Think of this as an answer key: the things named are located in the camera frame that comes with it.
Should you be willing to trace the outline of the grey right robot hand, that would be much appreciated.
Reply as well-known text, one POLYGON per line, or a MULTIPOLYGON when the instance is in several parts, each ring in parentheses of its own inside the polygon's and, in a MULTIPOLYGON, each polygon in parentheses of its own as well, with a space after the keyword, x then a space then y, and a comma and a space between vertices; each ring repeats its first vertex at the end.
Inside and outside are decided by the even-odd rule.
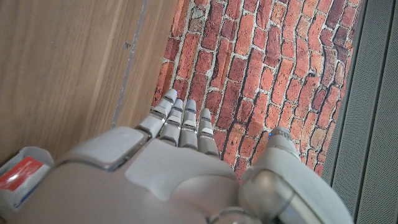
POLYGON ((24 147, 1 167, 2 223, 351 223, 336 192, 299 158, 286 128, 238 177, 220 159, 209 110, 169 90, 135 127, 59 161, 24 147))

